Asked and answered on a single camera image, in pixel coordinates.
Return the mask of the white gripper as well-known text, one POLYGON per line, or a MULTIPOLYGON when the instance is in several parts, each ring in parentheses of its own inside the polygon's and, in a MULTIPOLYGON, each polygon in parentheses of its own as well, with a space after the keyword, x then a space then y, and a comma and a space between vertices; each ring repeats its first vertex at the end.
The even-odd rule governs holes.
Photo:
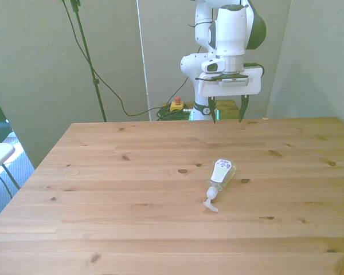
POLYGON ((262 67, 245 68, 239 74, 201 73, 197 77, 197 92, 208 98, 208 107, 212 120, 216 123, 216 98, 220 96, 241 96, 239 122, 242 121, 249 103, 249 95, 261 91, 262 67))

